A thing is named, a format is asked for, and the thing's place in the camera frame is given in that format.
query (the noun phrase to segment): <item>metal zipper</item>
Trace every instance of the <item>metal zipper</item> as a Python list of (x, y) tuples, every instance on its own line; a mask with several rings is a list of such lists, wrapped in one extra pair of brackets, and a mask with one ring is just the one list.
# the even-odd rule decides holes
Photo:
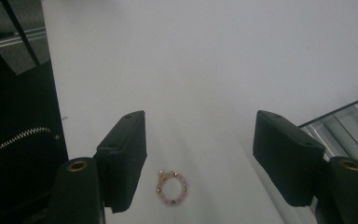
[(23, 138), (25, 138), (25, 137), (27, 137), (29, 135), (36, 134), (36, 133), (51, 133), (51, 129), (46, 128), (46, 127), (28, 129), (28, 130), (26, 130), (24, 132), (21, 132), (21, 133), (17, 134), (16, 136), (10, 138), (6, 142), (0, 144), (0, 150), (5, 148), (5, 147), (10, 146), (11, 144), (13, 144), (13, 143), (15, 143), (17, 141), (20, 141), (21, 139), (23, 139)]

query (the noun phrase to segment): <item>bracelet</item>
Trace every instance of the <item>bracelet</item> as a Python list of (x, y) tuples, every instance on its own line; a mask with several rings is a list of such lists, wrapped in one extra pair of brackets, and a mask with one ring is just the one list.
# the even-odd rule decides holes
[[(179, 197), (176, 199), (167, 198), (167, 196), (163, 192), (164, 184), (167, 182), (166, 180), (169, 178), (175, 178), (175, 179), (179, 180), (179, 182), (181, 183), (181, 186), (182, 186), (181, 191), (182, 192), (179, 195)], [(159, 196), (159, 198), (161, 199), (161, 201), (168, 206), (176, 206), (183, 202), (183, 200), (187, 196), (187, 185), (188, 185), (187, 180), (181, 174), (177, 174), (174, 171), (170, 171), (168, 173), (164, 173), (164, 171), (162, 171), (162, 170), (158, 171), (158, 184), (156, 187), (156, 193)]]

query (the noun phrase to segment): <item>table surface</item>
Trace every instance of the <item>table surface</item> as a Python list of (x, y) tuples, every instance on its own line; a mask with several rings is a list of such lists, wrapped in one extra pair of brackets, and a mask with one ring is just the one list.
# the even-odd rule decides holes
[[(122, 116), (146, 113), (137, 192), (107, 223), (293, 221), (256, 173), (256, 111), (301, 124), (358, 100), (358, 1), (42, 5), (70, 158), (91, 157)], [(180, 206), (158, 200), (159, 169), (187, 178)]]

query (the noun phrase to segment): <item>gray floor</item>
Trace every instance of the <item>gray floor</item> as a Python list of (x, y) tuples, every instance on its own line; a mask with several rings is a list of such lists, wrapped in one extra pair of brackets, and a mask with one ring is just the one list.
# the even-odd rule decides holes
[[(24, 31), (45, 26), (40, 0), (9, 0), (9, 3)], [(16, 32), (1, 3), (0, 32)], [(39, 62), (44, 63), (49, 60), (48, 41), (45, 37), (31, 40), (30, 44)], [(0, 53), (16, 74), (34, 67), (34, 63), (22, 43), (2, 47)]]

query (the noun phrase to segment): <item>zipper teeth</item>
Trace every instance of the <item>zipper teeth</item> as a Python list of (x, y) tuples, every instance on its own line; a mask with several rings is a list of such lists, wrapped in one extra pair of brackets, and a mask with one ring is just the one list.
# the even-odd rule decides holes
[(45, 128), (45, 127), (39, 127), (39, 128), (32, 128), (32, 129), (28, 129), (24, 132), (21, 132), (19, 134), (17, 134), (16, 136), (10, 138), (9, 140), (7, 140), (6, 142), (0, 144), (0, 150), (10, 146), (11, 144), (29, 136), (35, 133), (51, 133), (51, 129), (50, 128)]

